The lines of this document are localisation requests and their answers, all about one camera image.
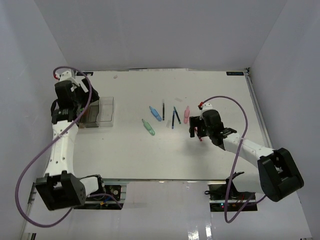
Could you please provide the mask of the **red pen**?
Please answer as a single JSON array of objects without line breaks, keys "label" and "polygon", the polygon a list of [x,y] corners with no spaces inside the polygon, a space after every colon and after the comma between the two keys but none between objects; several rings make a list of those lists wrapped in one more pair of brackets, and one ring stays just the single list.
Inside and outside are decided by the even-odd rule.
[{"label": "red pen", "polygon": [[197,127],[194,128],[194,132],[195,132],[195,135],[197,136],[197,138],[199,139],[199,141],[202,142],[203,140],[202,140],[202,137],[200,137],[198,135],[198,128]]}]

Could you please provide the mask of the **pink transparent highlighter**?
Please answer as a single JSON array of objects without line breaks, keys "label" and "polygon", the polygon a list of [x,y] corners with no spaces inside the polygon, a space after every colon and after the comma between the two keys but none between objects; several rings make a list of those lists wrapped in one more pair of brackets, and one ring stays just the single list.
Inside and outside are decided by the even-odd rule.
[{"label": "pink transparent highlighter", "polygon": [[189,121],[189,117],[190,117],[190,107],[187,106],[185,111],[184,111],[184,117],[183,117],[183,123],[187,124]]}]

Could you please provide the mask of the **black pen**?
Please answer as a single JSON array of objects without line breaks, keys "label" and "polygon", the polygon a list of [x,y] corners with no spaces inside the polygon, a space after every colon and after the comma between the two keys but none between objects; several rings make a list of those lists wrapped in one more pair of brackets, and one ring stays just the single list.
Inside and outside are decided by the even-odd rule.
[{"label": "black pen", "polygon": [[162,120],[165,120],[165,100],[162,99]]}]

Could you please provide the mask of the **green transparent highlighter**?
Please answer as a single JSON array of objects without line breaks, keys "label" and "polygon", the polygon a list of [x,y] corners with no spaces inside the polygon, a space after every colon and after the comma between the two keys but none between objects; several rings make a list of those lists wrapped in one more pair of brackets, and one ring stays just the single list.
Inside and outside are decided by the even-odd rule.
[{"label": "green transparent highlighter", "polygon": [[144,128],[149,132],[150,135],[154,136],[156,134],[155,130],[146,120],[142,119],[142,123]]}]

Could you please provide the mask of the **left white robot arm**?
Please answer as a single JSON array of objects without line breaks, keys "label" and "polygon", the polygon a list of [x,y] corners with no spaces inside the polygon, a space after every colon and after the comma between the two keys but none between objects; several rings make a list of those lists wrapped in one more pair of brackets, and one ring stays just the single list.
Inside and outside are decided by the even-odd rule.
[{"label": "left white robot arm", "polygon": [[98,100],[94,90],[92,99],[74,80],[61,80],[54,85],[56,105],[51,107],[53,138],[49,162],[43,177],[37,178],[35,187],[50,211],[83,206],[87,196],[99,200],[105,196],[106,187],[98,175],[77,178],[73,158],[76,135],[79,130],[78,115],[87,103]]}]

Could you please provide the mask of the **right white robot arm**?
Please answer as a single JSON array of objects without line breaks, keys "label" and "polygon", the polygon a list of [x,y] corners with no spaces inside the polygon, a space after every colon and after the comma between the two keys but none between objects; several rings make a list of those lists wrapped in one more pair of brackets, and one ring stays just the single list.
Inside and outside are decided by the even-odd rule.
[{"label": "right white robot arm", "polygon": [[236,200],[244,192],[266,195],[273,202],[301,189],[305,183],[291,155],[285,149],[272,149],[241,137],[236,130],[224,127],[218,111],[206,110],[189,118],[190,137],[208,137],[212,144],[235,154],[257,168],[248,179],[243,172],[234,172],[226,179],[226,195]]}]

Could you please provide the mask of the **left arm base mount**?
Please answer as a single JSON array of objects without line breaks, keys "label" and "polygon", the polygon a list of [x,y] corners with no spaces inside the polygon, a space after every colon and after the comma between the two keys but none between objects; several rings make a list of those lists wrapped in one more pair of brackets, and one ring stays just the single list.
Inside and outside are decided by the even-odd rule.
[{"label": "left arm base mount", "polygon": [[123,208],[121,193],[121,185],[104,185],[91,193],[85,203],[93,210],[121,210]]}]

